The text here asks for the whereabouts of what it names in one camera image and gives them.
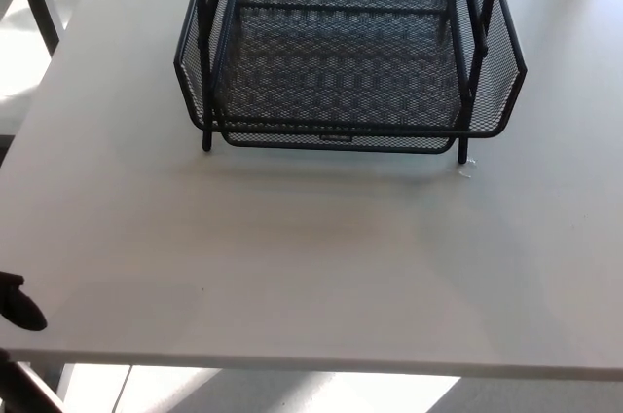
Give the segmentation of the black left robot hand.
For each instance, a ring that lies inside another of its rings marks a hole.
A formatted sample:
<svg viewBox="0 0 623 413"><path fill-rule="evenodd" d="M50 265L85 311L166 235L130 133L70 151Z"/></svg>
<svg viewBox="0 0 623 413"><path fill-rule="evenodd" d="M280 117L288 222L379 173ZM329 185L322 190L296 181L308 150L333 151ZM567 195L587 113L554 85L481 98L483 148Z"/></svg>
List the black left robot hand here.
<svg viewBox="0 0 623 413"><path fill-rule="evenodd" d="M43 331L48 322L39 306L22 291L24 277L1 273L1 316L19 328Z"/></svg>

